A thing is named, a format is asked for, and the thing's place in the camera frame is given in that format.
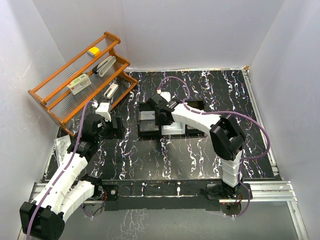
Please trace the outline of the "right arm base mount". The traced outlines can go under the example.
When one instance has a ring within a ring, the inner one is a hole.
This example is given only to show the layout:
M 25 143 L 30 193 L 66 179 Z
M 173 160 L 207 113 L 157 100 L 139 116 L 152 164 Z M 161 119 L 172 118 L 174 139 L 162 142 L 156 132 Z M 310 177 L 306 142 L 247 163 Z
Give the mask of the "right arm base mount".
M 233 221 L 248 210 L 253 199 L 251 186 L 243 182 L 238 183 L 235 187 L 224 182 L 211 183 L 201 191 L 208 200 L 217 201 L 220 207 L 220 213 L 217 215 Z

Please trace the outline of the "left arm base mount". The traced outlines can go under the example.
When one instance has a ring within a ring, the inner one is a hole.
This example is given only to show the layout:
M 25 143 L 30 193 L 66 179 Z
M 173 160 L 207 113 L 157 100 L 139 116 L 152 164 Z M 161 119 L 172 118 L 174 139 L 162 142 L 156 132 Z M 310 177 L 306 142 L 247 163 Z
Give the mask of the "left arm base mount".
M 93 196 L 88 199 L 89 202 L 98 203 L 83 203 L 80 207 L 87 217 L 93 219 L 105 210 L 107 202 L 117 201 L 118 198 L 119 187 L 117 185 L 100 183 L 94 187 Z

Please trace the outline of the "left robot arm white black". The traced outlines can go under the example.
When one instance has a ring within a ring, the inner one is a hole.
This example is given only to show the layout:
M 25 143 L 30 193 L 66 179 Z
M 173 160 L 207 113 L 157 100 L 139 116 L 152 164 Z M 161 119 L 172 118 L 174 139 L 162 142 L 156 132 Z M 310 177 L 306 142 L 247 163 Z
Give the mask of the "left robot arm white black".
M 26 239 L 57 240 L 70 216 L 85 200 L 103 195 L 102 180 L 86 174 L 77 180 L 99 149 L 101 140 L 120 139 L 125 135 L 121 117 L 107 120 L 92 113 L 82 117 L 79 131 L 67 149 L 64 161 L 32 202 L 20 209 L 22 231 Z

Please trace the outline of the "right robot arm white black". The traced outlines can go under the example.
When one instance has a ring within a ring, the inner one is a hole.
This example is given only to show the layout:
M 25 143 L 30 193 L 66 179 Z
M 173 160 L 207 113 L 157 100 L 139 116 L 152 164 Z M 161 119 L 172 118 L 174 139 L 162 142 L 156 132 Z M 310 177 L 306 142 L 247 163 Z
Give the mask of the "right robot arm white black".
M 214 152 L 221 158 L 220 194 L 230 199 L 240 194 L 242 182 L 240 168 L 245 134 L 231 114 L 222 116 L 219 113 L 198 110 L 181 100 L 173 98 L 167 101 L 158 93 L 150 97 L 146 103 L 154 110 L 157 125 L 180 123 L 207 134 Z

